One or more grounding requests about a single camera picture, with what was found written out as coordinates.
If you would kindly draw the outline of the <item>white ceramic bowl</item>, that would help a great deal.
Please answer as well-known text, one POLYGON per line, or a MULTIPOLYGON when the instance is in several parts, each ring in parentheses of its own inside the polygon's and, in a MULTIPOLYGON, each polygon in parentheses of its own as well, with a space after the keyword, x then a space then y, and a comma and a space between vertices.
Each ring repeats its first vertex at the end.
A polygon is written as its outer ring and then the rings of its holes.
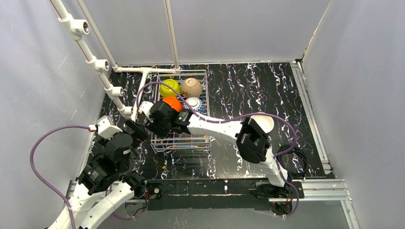
POLYGON ((163 102, 165 102, 167 105, 169 105, 171 108, 176 110, 177 112, 180 112, 181 109, 183 108, 181 102, 173 96, 168 96, 162 99, 163 102))

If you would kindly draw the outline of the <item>yellow-green plastic bowl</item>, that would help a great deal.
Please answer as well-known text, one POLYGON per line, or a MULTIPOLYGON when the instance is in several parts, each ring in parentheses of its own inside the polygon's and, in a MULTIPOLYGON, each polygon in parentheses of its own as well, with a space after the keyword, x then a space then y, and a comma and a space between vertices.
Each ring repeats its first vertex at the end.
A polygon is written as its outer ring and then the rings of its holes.
POLYGON ((167 79, 162 82, 164 85, 160 85, 159 92, 163 98, 176 97, 177 93, 181 94, 181 87, 179 83, 174 79, 167 79))

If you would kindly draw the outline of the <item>blue white patterned bowl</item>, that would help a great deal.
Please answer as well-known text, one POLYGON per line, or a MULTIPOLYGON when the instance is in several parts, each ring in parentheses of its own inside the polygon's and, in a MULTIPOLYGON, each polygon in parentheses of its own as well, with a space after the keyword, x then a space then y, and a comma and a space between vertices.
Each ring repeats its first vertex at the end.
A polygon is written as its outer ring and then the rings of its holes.
POLYGON ((189 109, 189 106, 198 113, 201 113, 203 115, 206 113, 206 106, 198 97, 187 98, 186 101, 183 103, 183 108, 189 109))

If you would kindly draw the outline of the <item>beige ceramic bowl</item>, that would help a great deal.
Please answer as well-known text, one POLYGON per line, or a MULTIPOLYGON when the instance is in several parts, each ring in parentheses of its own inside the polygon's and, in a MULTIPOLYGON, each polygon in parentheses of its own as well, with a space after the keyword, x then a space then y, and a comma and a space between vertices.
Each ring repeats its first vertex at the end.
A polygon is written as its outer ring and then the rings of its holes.
POLYGON ((181 84, 181 94, 186 97, 198 97, 202 94, 202 85, 195 78, 187 78, 181 84))

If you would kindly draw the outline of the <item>white striped bottom bowl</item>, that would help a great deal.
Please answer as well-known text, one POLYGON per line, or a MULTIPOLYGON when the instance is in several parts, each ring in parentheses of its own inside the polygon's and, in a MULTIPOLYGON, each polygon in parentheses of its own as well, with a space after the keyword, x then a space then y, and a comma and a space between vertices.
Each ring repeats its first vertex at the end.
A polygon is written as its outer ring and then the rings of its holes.
POLYGON ((274 128, 274 120, 270 116, 265 115, 253 115, 251 116, 252 119, 261 127, 261 129, 267 134, 271 132, 274 128))

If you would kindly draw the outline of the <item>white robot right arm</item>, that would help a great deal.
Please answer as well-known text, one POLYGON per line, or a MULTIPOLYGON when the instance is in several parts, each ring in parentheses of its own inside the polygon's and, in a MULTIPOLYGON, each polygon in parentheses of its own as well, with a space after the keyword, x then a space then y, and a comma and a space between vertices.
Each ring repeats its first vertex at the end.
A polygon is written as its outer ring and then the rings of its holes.
POLYGON ((159 138, 175 132, 222 139, 235 145, 243 160, 257 164, 271 185, 285 185, 288 173, 277 165, 270 148, 268 134, 273 130, 275 122, 268 114, 253 113, 235 121, 226 121, 190 109, 177 111, 162 101, 144 101, 139 112, 147 117, 146 128, 159 138))

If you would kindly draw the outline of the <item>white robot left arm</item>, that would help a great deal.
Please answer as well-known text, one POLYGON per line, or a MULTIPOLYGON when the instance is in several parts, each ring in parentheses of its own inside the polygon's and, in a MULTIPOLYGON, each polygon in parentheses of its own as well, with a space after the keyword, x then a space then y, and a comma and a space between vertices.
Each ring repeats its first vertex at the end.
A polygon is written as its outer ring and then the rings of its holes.
POLYGON ((127 200, 147 197, 147 181, 136 171, 129 172, 130 155, 148 138, 144 126, 131 119, 125 128, 104 116, 90 126, 101 137, 95 147, 100 155, 87 163, 75 189, 52 229, 96 229, 127 200))

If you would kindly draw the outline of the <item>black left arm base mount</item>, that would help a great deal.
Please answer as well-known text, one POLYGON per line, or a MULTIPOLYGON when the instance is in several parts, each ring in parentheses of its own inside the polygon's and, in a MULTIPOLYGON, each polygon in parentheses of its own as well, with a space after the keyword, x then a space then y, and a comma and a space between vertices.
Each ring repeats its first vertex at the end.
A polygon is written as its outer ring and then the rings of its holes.
POLYGON ((161 183, 147 183, 139 193, 124 204, 125 212, 130 219, 135 219, 148 211, 152 202, 161 200, 163 188, 161 183))

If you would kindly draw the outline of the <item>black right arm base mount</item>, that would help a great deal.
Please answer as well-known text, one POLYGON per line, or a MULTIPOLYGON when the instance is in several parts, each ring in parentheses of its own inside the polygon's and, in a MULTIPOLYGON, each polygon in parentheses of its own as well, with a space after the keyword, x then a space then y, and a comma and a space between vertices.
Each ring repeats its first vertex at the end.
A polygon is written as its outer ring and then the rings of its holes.
POLYGON ((283 187, 271 185, 269 182, 256 182, 247 193, 257 199, 267 199, 273 214, 281 217, 291 215, 296 209, 293 202, 305 197, 301 182, 291 182, 291 185, 285 184, 283 187))

